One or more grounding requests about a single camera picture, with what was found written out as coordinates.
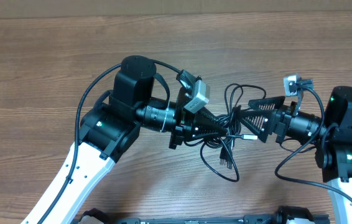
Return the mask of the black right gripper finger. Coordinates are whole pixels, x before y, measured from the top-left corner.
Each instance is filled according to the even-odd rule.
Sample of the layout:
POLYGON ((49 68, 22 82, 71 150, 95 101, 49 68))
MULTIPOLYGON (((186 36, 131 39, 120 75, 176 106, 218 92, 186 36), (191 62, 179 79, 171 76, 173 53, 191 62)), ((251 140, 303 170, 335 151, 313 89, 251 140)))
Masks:
POLYGON ((278 110, 285 101, 285 96, 249 100, 248 106, 252 110, 278 110))
POLYGON ((258 140, 266 143, 268 135, 274 132, 277 110, 251 110, 239 113, 240 122, 247 127, 258 140))

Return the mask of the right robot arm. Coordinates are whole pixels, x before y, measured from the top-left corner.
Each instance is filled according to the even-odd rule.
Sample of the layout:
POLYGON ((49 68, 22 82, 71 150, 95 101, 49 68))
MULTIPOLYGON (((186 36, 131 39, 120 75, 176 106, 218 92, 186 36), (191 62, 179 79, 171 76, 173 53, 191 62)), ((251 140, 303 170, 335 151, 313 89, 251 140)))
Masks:
POLYGON ((289 91, 298 96, 289 106, 283 96, 251 100, 249 109, 240 111, 237 117, 260 141, 276 134, 282 144, 292 139, 301 146, 292 151, 275 169, 275 175, 289 182, 327 189, 330 193, 335 220, 352 223, 352 87, 334 87, 326 106, 320 105, 321 116, 299 110, 303 93, 318 94, 309 85, 294 84, 289 91), (309 144, 316 149, 315 161, 322 170, 323 182, 286 177, 280 168, 309 144))

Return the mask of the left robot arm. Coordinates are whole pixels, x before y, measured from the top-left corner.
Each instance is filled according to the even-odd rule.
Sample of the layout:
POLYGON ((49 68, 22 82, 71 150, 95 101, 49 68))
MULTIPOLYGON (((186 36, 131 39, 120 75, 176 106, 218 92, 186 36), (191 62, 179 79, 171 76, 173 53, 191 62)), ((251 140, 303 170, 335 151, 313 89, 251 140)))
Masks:
POLYGON ((157 72, 160 61, 126 57, 113 67, 114 86, 87 114, 75 119, 75 140, 61 169, 25 218, 26 223, 70 223, 91 191, 147 128, 170 133, 170 148, 227 134, 207 110, 210 89, 200 77, 177 70, 176 101, 152 96, 154 83, 167 88, 157 72))

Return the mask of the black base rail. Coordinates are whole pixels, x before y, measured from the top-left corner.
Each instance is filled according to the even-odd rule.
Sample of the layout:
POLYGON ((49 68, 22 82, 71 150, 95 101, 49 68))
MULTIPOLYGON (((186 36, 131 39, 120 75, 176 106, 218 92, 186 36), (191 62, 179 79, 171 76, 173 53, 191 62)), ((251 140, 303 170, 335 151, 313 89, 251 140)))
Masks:
POLYGON ((137 218, 110 216, 96 208, 85 211, 79 218, 74 218, 71 224, 78 223, 117 223, 117 224, 280 224, 280 223, 313 223, 330 224, 328 215, 314 215, 303 207, 280 206, 274 213, 248 214, 241 217, 211 217, 211 218, 137 218))

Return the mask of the cardboard back wall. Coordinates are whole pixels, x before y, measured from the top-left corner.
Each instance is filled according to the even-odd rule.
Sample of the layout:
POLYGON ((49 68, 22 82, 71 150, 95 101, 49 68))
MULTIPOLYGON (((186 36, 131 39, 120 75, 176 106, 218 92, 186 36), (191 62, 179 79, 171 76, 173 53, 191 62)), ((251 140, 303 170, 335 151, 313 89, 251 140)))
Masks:
POLYGON ((352 11, 352 0, 0 0, 0 19, 352 11))

